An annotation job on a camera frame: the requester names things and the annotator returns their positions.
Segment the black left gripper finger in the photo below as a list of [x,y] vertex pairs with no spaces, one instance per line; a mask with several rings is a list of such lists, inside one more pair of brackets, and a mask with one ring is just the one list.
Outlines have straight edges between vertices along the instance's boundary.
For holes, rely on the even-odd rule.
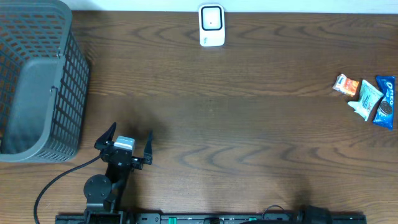
[[153,131],[150,131],[144,148],[144,157],[152,157],[152,136]]
[[109,129],[102,134],[95,142],[94,148],[97,150],[106,149],[109,145],[112,145],[113,136],[116,130],[116,122],[114,122]]

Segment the orange snack packet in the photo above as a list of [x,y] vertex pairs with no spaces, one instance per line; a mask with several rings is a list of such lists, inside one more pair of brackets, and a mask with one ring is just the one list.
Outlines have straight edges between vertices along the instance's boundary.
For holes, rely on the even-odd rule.
[[359,86],[359,81],[352,80],[342,73],[338,75],[332,89],[344,95],[354,97],[354,95],[357,92],[358,86]]

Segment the mint green wipes pack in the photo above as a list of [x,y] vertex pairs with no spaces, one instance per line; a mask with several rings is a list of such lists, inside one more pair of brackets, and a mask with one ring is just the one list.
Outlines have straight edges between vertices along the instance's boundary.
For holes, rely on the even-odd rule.
[[354,112],[368,120],[374,106],[383,97],[383,93],[366,80],[362,80],[358,101],[349,101],[348,105]]

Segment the blue Oreo cookie pack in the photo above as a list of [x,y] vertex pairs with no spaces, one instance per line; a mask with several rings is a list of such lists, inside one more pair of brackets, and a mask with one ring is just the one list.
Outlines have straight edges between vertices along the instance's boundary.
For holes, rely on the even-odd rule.
[[395,103],[395,76],[378,75],[376,81],[380,91],[384,94],[377,108],[373,124],[389,130],[394,127],[394,103]]

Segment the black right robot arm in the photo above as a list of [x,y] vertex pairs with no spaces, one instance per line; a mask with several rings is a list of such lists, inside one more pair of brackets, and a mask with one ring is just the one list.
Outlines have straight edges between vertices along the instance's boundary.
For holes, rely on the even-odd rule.
[[332,224],[333,219],[329,210],[307,205],[302,207],[296,217],[299,224]]

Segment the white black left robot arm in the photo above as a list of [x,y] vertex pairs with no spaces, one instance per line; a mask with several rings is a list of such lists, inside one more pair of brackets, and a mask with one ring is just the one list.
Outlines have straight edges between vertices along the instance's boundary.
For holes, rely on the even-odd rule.
[[113,140],[115,130],[116,123],[113,123],[95,142],[99,158],[108,167],[105,174],[94,175],[85,183],[84,223],[134,223],[134,216],[121,210],[120,203],[131,172],[152,164],[152,132],[148,135],[144,156],[135,157],[135,140],[125,136]]

